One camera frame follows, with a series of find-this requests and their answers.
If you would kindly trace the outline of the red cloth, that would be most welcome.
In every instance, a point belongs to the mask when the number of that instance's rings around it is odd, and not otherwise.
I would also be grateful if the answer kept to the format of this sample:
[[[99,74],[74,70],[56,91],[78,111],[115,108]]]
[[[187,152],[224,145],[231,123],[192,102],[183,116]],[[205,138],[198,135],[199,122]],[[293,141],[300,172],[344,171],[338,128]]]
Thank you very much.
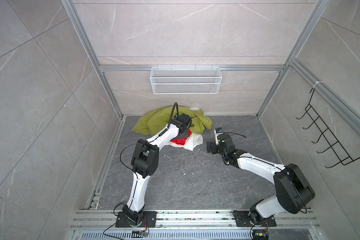
[[[187,143],[188,139],[191,137],[191,135],[192,135],[192,132],[190,130],[187,130],[185,136],[181,136],[180,138],[174,138],[174,139],[170,140],[170,143],[179,145],[179,146],[184,146]]]

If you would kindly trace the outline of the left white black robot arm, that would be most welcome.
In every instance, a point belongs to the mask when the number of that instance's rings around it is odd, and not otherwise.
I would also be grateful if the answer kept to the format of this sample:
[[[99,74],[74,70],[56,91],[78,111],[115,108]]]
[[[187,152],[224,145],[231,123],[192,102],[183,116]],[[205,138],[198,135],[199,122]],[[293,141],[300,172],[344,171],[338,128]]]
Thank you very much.
[[[133,185],[122,211],[131,226],[143,221],[145,195],[149,180],[159,165],[160,150],[171,140],[188,133],[192,119],[186,114],[170,117],[165,127],[153,137],[137,141],[131,160]]]

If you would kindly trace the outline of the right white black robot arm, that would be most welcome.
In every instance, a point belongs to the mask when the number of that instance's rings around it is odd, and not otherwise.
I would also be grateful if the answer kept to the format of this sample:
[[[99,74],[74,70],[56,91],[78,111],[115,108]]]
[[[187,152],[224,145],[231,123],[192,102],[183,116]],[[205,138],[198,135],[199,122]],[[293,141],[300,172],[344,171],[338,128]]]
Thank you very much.
[[[251,224],[260,226],[276,214],[297,214],[316,196],[301,169],[295,164],[281,165],[258,158],[235,147],[229,132],[215,129],[215,141],[207,143],[207,152],[221,155],[227,166],[252,172],[275,186],[276,195],[255,203],[249,212]]]

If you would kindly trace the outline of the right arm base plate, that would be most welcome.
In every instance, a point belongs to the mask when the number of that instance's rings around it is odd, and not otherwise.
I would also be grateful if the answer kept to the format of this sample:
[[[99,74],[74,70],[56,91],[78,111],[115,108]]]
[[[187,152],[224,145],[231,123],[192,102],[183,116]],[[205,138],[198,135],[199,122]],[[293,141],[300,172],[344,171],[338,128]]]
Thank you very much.
[[[236,221],[237,227],[252,227],[252,226],[260,226],[260,227],[276,227],[276,221],[274,216],[270,216],[268,218],[263,218],[254,211],[232,211],[233,218]]]

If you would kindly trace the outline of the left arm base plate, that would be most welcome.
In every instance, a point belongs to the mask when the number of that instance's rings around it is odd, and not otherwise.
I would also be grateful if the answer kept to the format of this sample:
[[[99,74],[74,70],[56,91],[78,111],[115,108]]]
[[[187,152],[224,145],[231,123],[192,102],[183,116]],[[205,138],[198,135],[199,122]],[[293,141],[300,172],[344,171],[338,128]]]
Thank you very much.
[[[124,212],[118,212],[116,221],[116,228],[128,228],[128,227],[141,227],[153,228],[156,225],[157,212],[144,211],[140,213],[126,214]]]

